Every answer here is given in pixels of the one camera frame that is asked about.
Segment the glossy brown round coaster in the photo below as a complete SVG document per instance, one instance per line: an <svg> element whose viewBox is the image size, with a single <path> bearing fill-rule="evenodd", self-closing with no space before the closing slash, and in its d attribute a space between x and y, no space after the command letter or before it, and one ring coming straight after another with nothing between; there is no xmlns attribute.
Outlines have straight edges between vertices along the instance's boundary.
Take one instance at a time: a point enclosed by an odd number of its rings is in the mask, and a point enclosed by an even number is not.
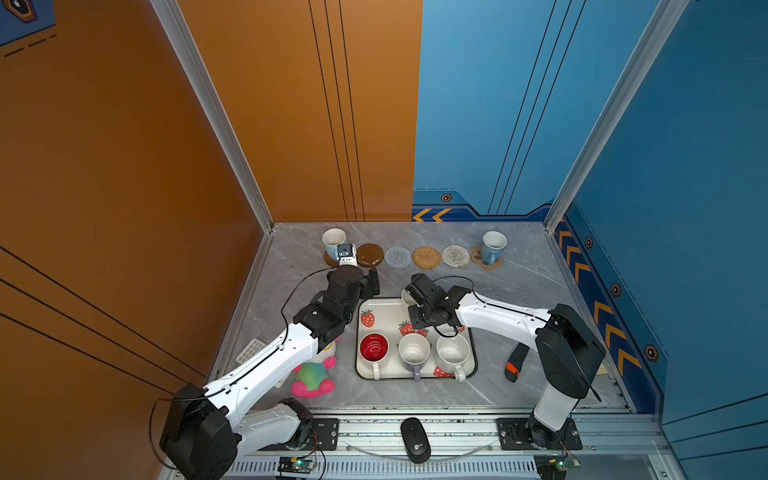
<svg viewBox="0 0 768 480"><path fill-rule="evenodd" d="M356 250L356 260L359 266L365 268L377 267L384 261L384 250L375 243L366 243Z"/></svg>

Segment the grey woven round coaster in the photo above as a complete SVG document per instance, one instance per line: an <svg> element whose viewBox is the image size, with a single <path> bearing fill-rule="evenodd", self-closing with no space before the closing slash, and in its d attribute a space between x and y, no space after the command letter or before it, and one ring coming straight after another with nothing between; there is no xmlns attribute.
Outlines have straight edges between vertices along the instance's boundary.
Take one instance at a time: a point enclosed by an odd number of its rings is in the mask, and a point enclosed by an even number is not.
<svg viewBox="0 0 768 480"><path fill-rule="evenodd" d="M393 269L405 269L412 264L412 253L401 246L392 246L384 254L384 262Z"/></svg>

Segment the matte brown round coaster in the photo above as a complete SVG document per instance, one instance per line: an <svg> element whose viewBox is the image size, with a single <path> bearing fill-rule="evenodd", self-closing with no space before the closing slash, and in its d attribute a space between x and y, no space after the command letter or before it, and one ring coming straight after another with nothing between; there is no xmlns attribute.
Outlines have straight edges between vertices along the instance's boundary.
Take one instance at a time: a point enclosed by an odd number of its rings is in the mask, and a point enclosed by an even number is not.
<svg viewBox="0 0 768 480"><path fill-rule="evenodd" d="M339 261L337 258L328 254L327 251L323 253L323 260L329 267L338 267Z"/></svg>

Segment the tan rattan round coaster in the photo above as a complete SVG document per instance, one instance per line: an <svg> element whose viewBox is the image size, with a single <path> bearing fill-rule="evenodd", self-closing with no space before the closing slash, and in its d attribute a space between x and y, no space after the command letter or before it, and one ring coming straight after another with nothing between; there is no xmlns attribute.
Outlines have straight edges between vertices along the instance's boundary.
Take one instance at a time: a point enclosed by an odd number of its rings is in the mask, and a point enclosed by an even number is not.
<svg viewBox="0 0 768 480"><path fill-rule="evenodd" d="M413 263L424 270L437 268L442 262L441 253L429 246L423 246L415 249L412 253Z"/></svg>

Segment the white woven round coaster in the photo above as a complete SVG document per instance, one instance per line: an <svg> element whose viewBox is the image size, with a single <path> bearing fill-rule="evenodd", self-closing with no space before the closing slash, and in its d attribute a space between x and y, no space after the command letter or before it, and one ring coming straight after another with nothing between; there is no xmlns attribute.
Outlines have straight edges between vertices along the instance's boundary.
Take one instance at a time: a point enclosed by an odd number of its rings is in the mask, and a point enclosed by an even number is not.
<svg viewBox="0 0 768 480"><path fill-rule="evenodd" d="M469 251L459 245L449 245L441 252L442 262L451 268L463 268L471 261Z"/></svg>

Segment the light blue mug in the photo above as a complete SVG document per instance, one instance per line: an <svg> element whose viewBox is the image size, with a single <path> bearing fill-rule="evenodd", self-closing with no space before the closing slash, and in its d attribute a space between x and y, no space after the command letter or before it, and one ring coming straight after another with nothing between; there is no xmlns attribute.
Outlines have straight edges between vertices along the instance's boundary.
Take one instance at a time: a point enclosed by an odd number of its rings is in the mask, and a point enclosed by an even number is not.
<svg viewBox="0 0 768 480"><path fill-rule="evenodd" d="M332 261L339 259L338 248L346 242L346 239L346 233L340 228L330 228L322 234L321 240L325 247L325 253Z"/></svg>

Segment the brown paw print coaster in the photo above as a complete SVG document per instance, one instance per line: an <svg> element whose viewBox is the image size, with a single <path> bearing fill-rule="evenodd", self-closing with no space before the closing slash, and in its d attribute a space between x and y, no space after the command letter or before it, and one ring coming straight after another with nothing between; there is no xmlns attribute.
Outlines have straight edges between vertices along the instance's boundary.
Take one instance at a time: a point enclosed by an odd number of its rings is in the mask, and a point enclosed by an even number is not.
<svg viewBox="0 0 768 480"><path fill-rule="evenodd" d="M504 259L500 258L493 265L486 265L482 261L482 246L481 245L478 245L478 246L472 248L471 261L473 263L479 265L483 270L485 270L487 272L497 270L501 266L503 266L504 263L505 263Z"/></svg>

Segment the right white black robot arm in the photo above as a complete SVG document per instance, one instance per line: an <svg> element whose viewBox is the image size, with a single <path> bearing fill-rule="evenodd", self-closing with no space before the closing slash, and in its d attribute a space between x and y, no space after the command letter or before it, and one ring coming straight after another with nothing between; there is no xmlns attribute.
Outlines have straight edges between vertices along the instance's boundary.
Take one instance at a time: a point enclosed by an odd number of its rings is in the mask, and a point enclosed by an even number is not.
<svg viewBox="0 0 768 480"><path fill-rule="evenodd" d="M571 414L592 391L606 348L575 309L565 304L549 310L508 304L462 286L444 290L425 274L413 275L405 291L415 302L408 315L416 329L480 329L535 352L547 385L522 434L534 449L542 450L559 450L568 440L577 440Z"/></svg>

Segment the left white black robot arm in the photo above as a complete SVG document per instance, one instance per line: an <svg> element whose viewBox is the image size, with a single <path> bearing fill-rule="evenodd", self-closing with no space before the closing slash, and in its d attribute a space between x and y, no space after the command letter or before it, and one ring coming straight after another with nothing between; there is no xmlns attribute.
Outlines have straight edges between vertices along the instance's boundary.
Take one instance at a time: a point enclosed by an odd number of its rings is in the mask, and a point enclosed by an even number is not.
<svg viewBox="0 0 768 480"><path fill-rule="evenodd" d="M380 293L376 268L326 268L328 285L288 321L281 334L246 363L197 387L186 384L169 399L160 450L186 479L220 479L235 460L274 444L302 444L311 413L286 398L252 413L279 380L336 341L358 304Z"/></svg>

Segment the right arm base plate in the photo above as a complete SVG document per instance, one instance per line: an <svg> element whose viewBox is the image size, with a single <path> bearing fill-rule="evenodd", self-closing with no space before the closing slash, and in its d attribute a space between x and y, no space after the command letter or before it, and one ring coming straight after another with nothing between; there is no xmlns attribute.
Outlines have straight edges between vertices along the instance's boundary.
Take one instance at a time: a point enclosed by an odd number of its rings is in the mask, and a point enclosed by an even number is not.
<svg viewBox="0 0 768 480"><path fill-rule="evenodd" d="M569 450L583 449L583 443L575 421L568 418L562 428L550 430L530 417L499 418L496 420L502 450Z"/></svg>

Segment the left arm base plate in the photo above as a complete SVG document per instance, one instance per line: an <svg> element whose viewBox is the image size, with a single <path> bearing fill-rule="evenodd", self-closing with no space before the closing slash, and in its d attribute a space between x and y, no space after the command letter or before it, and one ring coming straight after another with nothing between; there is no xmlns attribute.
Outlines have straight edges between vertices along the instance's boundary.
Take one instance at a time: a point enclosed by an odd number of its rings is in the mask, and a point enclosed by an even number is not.
<svg viewBox="0 0 768 480"><path fill-rule="evenodd" d="M314 418L301 449L311 450L315 447L315 441L318 441L319 448L324 452L335 451L338 446L339 428L338 418Z"/></svg>

